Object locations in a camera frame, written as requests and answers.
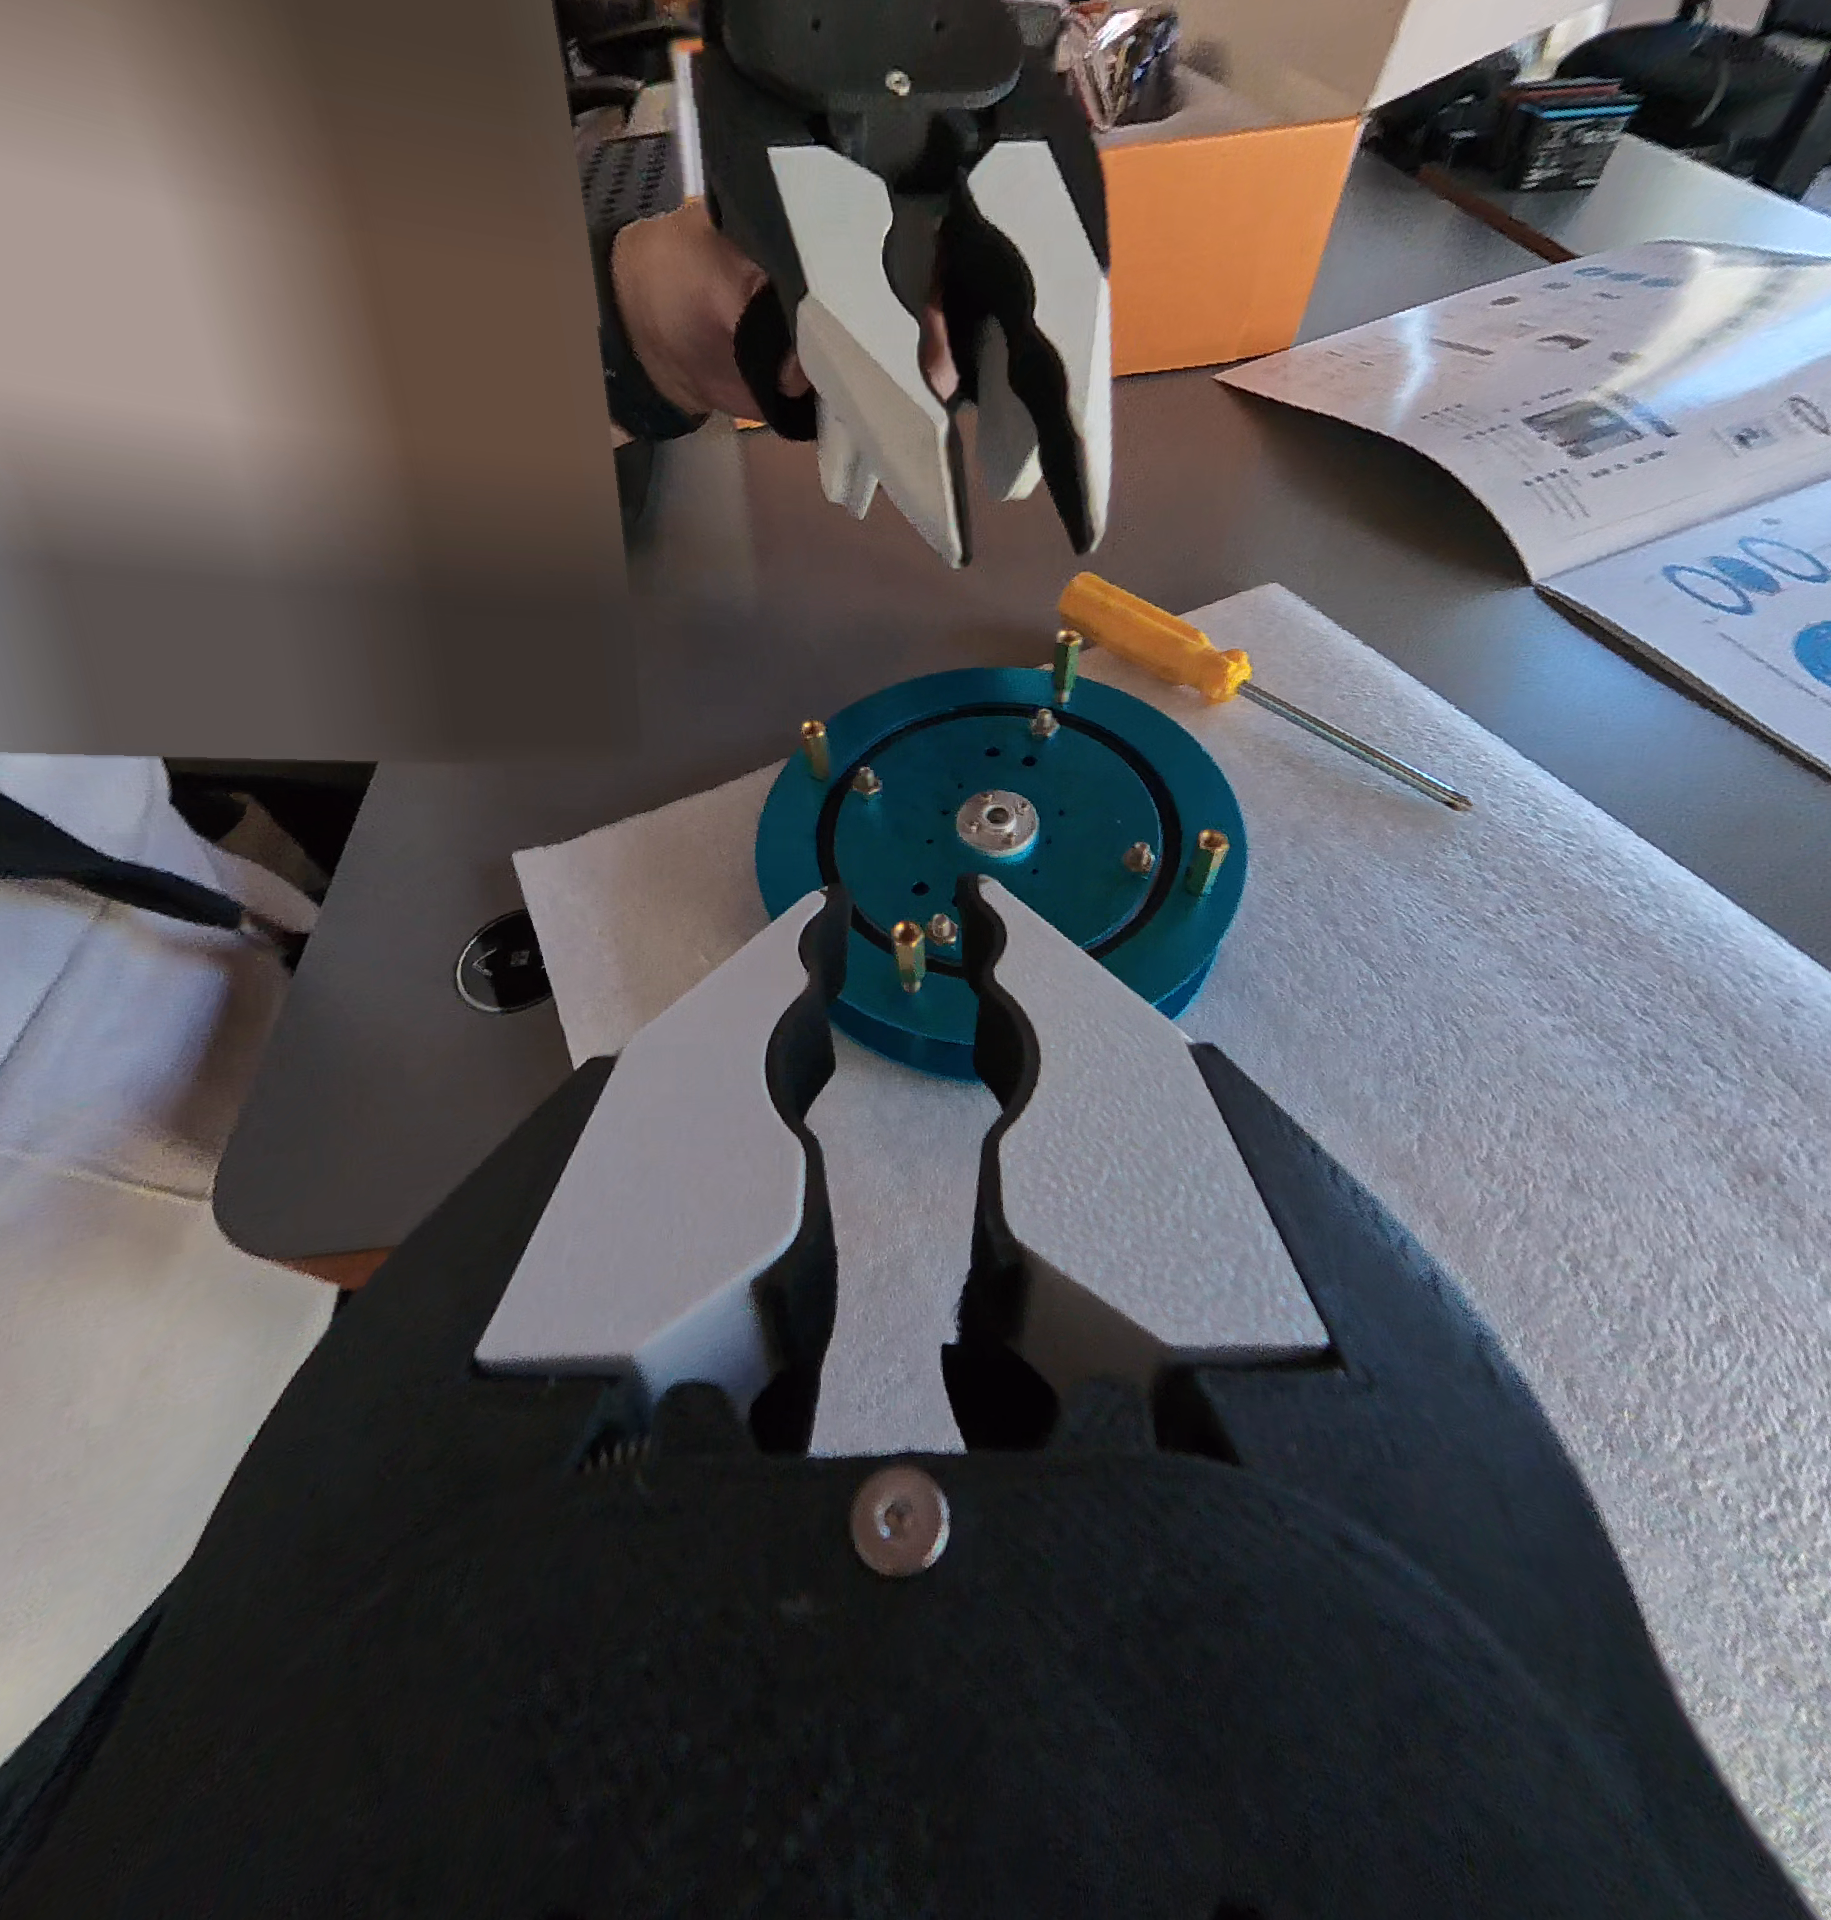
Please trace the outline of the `person's left hand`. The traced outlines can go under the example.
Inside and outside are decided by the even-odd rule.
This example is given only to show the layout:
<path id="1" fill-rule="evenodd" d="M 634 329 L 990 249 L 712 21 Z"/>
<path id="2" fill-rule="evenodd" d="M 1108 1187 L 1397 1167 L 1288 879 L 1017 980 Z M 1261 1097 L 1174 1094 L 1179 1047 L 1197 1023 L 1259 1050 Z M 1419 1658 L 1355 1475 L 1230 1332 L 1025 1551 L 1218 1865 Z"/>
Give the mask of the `person's left hand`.
<path id="1" fill-rule="evenodd" d="M 622 227 L 610 286 L 629 345 L 663 399 L 688 419 L 759 419 L 737 371 L 736 329 L 767 277 L 713 227 L 705 201 Z"/>

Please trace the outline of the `dark grey desk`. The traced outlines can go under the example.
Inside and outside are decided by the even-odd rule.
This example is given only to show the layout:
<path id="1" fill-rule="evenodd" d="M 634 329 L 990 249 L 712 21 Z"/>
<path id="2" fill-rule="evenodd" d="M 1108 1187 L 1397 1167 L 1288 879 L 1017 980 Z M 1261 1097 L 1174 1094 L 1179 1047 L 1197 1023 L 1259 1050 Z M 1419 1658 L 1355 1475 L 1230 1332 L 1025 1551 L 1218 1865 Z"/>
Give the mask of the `dark grey desk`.
<path id="1" fill-rule="evenodd" d="M 825 504 L 809 448 L 674 446 L 630 543 L 633 584 L 674 609 L 604 815 L 753 769 L 821 703 L 1034 660 L 1075 571 L 1052 508 L 978 506 L 974 552 L 951 573 L 890 506 Z M 1291 589 L 1831 972 L 1831 781 L 1544 603 L 1414 452 L 1208 374 L 1130 378 L 1093 567 L 1179 614 Z"/>

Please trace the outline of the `black box with blue label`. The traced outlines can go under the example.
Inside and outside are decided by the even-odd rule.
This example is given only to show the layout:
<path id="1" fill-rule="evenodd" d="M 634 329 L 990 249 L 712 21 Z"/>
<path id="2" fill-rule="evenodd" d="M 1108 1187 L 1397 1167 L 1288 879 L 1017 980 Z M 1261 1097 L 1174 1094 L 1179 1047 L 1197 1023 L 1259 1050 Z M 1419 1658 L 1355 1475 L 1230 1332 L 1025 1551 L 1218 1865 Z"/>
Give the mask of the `black box with blue label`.
<path id="1" fill-rule="evenodd" d="M 1638 112 L 1619 82 L 1509 83 L 1496 96 L 1496 183 L 1517 196 L 1588 192 Z"/>

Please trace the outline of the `white foam sheet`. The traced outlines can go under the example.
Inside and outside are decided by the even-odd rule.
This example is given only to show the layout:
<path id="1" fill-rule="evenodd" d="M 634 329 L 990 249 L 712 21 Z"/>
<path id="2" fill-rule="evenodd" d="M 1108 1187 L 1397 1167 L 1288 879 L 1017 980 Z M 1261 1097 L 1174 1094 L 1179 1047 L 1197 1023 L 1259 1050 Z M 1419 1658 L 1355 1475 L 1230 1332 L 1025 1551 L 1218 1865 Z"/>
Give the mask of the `white foam sheet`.
<path id="1" fill-rule="evenodd" d="M 1831 974 L 1285 587 L 1195 622 L 1473 811 L 1093 660 L 1197 733 L 1248 828 L 1182 1024 L 1496 1333 L 1704 1746 L 1831 1917 Z"/>

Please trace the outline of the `black perforated board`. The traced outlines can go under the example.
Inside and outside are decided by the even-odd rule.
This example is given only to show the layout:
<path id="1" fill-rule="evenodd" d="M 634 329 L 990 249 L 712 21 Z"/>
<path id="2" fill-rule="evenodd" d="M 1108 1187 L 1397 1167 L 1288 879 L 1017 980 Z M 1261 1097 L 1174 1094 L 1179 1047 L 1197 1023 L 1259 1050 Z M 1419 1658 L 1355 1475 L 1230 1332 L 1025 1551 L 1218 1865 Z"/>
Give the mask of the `black perforated board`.
<path id="1" fill-rule="evenodd" d="M 685 201 L 684 153 L 670 133 L 600 135 L 592 123 L 576 124 L 572 155 L 593 262 L 618 229 Z"/>

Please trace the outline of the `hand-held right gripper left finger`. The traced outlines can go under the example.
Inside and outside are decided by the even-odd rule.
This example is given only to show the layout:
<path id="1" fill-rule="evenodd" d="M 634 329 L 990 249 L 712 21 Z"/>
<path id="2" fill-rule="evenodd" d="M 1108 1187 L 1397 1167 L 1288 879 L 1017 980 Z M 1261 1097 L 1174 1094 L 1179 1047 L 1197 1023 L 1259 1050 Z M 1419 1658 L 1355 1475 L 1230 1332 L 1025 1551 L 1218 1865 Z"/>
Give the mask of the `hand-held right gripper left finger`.
<path id="1" fill-rule="evenodd" d="M 833 1072 L 851 900 L 811 891 L 613 1061 L 475 1343 L 508 1378 L 616 1378 L 646 1408 L 727 1396 L 806 1453 L 836 1309 L 827 1172 L 806 1115 Z"/>

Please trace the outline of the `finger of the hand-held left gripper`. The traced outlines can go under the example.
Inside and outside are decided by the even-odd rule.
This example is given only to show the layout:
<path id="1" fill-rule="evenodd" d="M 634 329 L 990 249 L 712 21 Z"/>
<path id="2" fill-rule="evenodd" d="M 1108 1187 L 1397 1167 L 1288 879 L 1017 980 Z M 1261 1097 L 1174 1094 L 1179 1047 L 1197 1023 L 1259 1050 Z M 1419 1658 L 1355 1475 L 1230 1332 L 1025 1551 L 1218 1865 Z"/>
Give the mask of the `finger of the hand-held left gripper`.
<path id="1" fill-rule="evenodd" d="M 1113 482 L 1111 288 L 1071 183 L 1047 139 L 975 161 L 950 243 L 957 354 L 983 484 L 1047 486 L 1079 555 L 1106 527 Z"/>
<path id="2" fill-rule="evenodd" d="M 922 371 L 922 329 L 888 282 L 888 187 L 825 146 L 767 155 L 804 277 L 793 349 L 816 399 L 825 499 L 865 518 L 885 494 L 950 568 L 972 560 L 960 442 Z"/>

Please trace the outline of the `blue round metal base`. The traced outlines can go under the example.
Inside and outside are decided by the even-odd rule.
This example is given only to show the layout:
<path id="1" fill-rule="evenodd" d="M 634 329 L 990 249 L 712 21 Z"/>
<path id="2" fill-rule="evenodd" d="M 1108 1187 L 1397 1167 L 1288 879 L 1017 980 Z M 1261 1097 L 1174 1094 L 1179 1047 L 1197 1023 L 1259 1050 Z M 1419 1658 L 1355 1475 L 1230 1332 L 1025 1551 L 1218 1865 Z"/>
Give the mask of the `blue round metal base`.
<path id="1" fill-rule="evenodd" d="M 757 828 L 769 916 L 840 885 L 851 900 L 846 982 L 831 1023 L 876 1057 L 947 1080 L 974 1076 L 975 994 L 955 887 L 990 876 L 1178 1020 L 1234 923 L 1248 838 L 1216 759 L 1141 696 L 1081 680 L 1051 707 L 1048 668 L 923 675 L 838 710 L 831 779 L 806 779 L 799 737 Z M 1232 847 L 1204 900 L 1184 873 L 1195 838 Z M 927 982 L 900 991 L 891 928 L 927 928 Z"/>

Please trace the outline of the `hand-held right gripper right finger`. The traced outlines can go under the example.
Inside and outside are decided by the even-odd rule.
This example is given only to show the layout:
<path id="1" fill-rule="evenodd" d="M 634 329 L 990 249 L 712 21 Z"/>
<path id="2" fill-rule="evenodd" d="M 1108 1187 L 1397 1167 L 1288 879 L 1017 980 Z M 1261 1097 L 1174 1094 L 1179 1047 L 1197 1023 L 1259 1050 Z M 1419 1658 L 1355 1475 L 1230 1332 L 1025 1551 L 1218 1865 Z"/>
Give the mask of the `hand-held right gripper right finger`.
<path id="1" fill-rule="evenodd" d="M 1155 1427 L 1184 1381 L 1320 1370 L 1331 1333 L 1185 1033 L 992 876 L 955 889 L 996 1104 L 942 1350 L 974 1451 L 1031 1451 L 1096 1382 Z"/>

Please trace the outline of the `open instruction booklet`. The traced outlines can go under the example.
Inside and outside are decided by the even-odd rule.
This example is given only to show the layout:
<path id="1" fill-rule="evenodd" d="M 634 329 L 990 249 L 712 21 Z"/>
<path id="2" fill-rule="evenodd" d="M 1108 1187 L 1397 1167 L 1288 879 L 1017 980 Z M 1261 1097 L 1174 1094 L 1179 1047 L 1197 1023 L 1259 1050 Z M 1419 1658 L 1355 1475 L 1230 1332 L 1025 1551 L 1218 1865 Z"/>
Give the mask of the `open instruction booklet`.
<path id="1" fill-rule="evenodd" d="M 1443 467 L 1526 579 L 1831 779 L 1831 259 L 1648 243 L 1221 374 Z"/>

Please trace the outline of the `orange cardboard box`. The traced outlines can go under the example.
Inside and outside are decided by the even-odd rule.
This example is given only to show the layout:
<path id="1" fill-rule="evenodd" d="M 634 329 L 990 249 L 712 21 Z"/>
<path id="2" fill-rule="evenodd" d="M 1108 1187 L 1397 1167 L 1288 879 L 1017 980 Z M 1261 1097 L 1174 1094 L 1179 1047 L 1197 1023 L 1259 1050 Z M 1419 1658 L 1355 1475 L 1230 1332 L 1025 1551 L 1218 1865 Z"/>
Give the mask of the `orange cardboard box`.
<path id="1" fill-rule="evenodd" d="M 1161 4 L 1010 4 L 1086 117 L 1111 244 L 1113 376 L 1286 345 L 1370 110 L 1568 4 L 1174 4 L 1182 101 L 1102 107 L 1126 37 Z M 1084 56 L 1104 74 L 1083 74 Z"/>

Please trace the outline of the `black chest harness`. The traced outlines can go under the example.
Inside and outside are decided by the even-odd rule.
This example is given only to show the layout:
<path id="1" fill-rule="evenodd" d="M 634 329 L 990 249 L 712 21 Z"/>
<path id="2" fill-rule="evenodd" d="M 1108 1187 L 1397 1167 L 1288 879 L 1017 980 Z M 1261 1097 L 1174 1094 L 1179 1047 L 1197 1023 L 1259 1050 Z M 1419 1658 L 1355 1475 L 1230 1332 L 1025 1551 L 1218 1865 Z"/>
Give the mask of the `black chest harness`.
<path id="1" fill-rule="evenodd" d="M 59 884 L 81 894 L 211 931 L 252 937 L 291 968 L 306 933 L 200 882 L 108 855 L 0 793 L 0 882 Z"/>

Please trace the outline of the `black wristband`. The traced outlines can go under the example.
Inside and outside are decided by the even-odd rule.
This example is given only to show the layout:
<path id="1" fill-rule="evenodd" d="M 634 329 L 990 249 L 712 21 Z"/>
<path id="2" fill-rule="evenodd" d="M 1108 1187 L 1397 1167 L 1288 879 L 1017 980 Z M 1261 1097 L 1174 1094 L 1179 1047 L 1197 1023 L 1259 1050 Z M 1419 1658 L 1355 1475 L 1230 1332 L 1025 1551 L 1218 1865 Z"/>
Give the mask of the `black wristband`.
<path id="1" fill-rule="evenodd" d="M 698 431 L 708 413 L 688 412 L 663 395 L 629 332 L 613 267 L 618 240 L 629 225 L 630 222 L 609 224 L 589 233 L 610 424 L 638 442 L 676 442 Z"/>

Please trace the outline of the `orange-handled screwdriver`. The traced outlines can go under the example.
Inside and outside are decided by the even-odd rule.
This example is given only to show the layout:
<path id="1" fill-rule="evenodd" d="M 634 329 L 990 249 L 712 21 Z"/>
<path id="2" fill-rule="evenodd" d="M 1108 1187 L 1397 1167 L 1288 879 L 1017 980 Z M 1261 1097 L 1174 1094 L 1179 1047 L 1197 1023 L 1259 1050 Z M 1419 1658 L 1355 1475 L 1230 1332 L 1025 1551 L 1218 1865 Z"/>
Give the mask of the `orange-handled screwdriver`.
<path id="1" fill-rule="evenodd" d="M 1182 616 L 1157 609 L 1093 573 L 1081 573 L 1064 587 L 1056 599 L 1056 616 L 1086 646 L 1126 660 L 1161 684 L 1193 691 L 1209 705 L 1248 701 L 1432 803 L 1453 812 L 1473 812 L 1469 793 L 1265 691 L 1254 680 L 1254 666 L 1245 651 L 1218 648 L 1211 636 Z"/>

